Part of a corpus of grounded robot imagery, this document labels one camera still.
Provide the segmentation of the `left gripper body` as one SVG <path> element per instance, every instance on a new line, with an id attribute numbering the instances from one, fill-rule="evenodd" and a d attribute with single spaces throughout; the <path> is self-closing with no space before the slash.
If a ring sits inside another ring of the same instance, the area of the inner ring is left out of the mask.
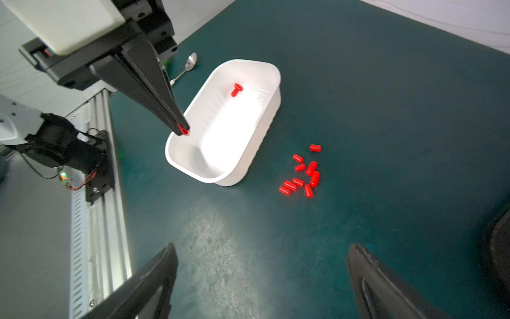
<path id="1" fill-rule="evenodd" d="M 85 90 L 99 81 L 89 66 L 100 59 L 121 52 L 121 46 L 137 35 L 154 46 L 161 60 L 177 53 L 174 28 L 162 1 L 113 1 L 127 19 L 122 26 L 85 45 L 75 53 L 57 54 L 39 38 L 19 48 L 21 55 L 37 70 L 46 73 L 59 86 Z"/>

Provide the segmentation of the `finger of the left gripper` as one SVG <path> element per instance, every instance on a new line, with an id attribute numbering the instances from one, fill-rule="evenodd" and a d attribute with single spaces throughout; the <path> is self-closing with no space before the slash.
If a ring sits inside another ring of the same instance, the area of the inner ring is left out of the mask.
<path id="1" fill-rule="evenodd" d="M 154 46 L 138 36 L 122 45 L 122 57 L 142 82 L 143 90 L 151 100 L 151 108 L 160 120 L 176 134 L 182 134 L 179 125 L 190 132 L 190 125 L 178 108 Z"/>
<path id="2" fill-rule="evenodd" d="M 144 92 L 142 82 L 138 79 L 134 70 L 128 65 L 125 58 L 117 55 L 107 56 L 91 64 L 89 69 L 94 76 L 130 97 L 132 100 L 148 109 L 160 120 L 158 115 L 151 108 L 151 100 L 148 94 Z"/>

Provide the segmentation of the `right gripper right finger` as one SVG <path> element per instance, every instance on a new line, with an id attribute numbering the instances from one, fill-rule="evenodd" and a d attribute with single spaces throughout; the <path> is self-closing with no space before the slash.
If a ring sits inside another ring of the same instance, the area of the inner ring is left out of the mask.
<path id="1" fill-rule="evenodd" d="M 347 268 L 360 318 L 446 318 L 365 246 L 349 247 Z"/>

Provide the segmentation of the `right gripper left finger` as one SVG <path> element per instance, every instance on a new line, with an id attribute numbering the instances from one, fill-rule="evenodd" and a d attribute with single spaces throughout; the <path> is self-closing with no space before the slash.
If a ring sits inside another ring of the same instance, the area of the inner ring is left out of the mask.
<path id="1" fill-rule="evenodd" d="M 173 244 L 132 275 L 85 318 L 168 318 L 179 265 Z"/>

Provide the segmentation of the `red sleeve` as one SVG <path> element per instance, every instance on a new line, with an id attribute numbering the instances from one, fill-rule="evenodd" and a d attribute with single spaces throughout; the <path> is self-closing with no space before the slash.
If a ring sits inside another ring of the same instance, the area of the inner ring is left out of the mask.
<path id="1" fill-rule="evenodd" d="M 292 190 L 292 191 L 297 191 L 298 190 L 298 186 L 296 184 L 294 184 L 293 182 L 288 181 L 288 180 L 284 182 L 284 186 L 286 188 L 288 188 L 289 190 Z"/>
<path id="2" fill-rule="evenodd" d="M 321 174 L 318 171 L 314 171 L 312 174 L 312 179 L 310 181 L 310 186 L 317 187 L 318 183 L 320 182 L 320 176 Z"/>
<path id="3" fill-rule="evenodd" d="M 294 169 L 295 169 L 296 172 L 301 172 L 301 171 L 304 171 L 306 169 L 306 165 L 304 163 L 300 163 Z"/>
<path id="4" fill-rule="evenodd" d="M 318 163 L 316 161 L 311 161 L 305 171 L 306 175 L 312 177 L 313 173 L 317 170 Z"/>
<path id="5" fill-rule="evenodd" d="M 311 185 L 305 184 L 304 191 L 305 191 L 305 196 L 307 198 L 313 198 L 314 197 L 313 187 Z"/>
<path id="6" fill-rule="evenodd" d="M 244 90 L 244 88 L 239 85 L 238 83 L 235 83 L 234 84 L 234 89 L 231 93 L 231 97 L 236 97 L 238 95 L 238 93 L 242 92 Z"/>
<path id="7" fill-rule="evenodd" d="M 280 186 L 279 187 L 279 192 L 284 194 L 284 195 L 291 195 L 292 191 L 289 190 L 287 187 L 285 186 Z"/>
<path id="8" fill-rule="evenodd" d="M 179 127 L 179 129 L 180 129 L 180 131 L 182 132 L 182 134 L 183 134 L 183 135 L 185 135 L 185 136 L 190 135 L 190 132 L 189 132 L 188 130 L 184 129 L 184 128 L 183 128 L 182 126 L 180 126 L 180 125 L 179 125 L 178 127 Z"/>
<path id="9" fill-rule="evenodd" d="M 309 146 L 309 150 L 311 152 L 321 152 L 321 146 L 317 144 L 312 144 Z"/>
<path id="10" fill-rule="evenodd" d="M 304 163 L 304 158 L 303 158 L 303 157 L 301 157 L 301 156 L 300 156 L 300 155 L 298 155 L 298 154 L 294 154 L 294 155 L 293 155 L 293 159 L 294 159 L 296 162 L 298 162 L 298 163 Z"/>
<path id="11" fill-rule="evenodd" d="M 292 180 L 292 182 L 293 182 L 294 184 L 296 184 L 297 186 L 299 186 L 299 187 L 304 187 L 304 186 L 305 186 L 305 182 L 304 182 L 304 180 L 299 179 L 299 178 L 294 178 L 294 179 Z"/>

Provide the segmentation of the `white plastic storage box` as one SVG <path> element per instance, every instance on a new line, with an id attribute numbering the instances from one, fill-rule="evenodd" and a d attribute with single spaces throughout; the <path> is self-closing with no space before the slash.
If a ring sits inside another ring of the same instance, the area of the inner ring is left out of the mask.
<path id="1" fill-rule="evenodd" d="M 231 97 L 235 83 L 244 90 Z M 190 135 L 169 135 L 167 162 L 202 183 L 239 183 L 280 108 L 280 83 L 280 70 L 269 62 L 234 59 L 219 65 L 184 113 Z"/>

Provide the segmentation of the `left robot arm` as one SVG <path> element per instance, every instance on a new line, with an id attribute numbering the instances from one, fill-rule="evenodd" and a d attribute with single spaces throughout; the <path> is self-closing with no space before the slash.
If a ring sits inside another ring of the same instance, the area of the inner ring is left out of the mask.
<path id="1" fill-rule="evenodd" d="M 35 35 L 20 52 L 57 85 L 86 90 L 103 81 L 148 109 L 172 132 L 190 126 L 162 64 L 177 50 L 161 1 L 6 1 Z M 106 149 L 79 138 L 66 118 L 1 97 L 1 143 L 46 167 L 95 174 Z"/>

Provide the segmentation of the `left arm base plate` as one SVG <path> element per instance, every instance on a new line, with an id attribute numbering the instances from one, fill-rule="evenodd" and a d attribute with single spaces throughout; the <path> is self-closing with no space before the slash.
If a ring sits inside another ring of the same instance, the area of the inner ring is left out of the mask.
<path id="1" fill-rule="evenodd" d="M 96 168 L 96 175 L 86 184 L 86 201 L 94 203 L 115 185 L 114 166 L 112 159 L 112 144 L 106 130 L 96 131 L 94 138 L 88 141 L 102 151 L 99 166 Z"/>

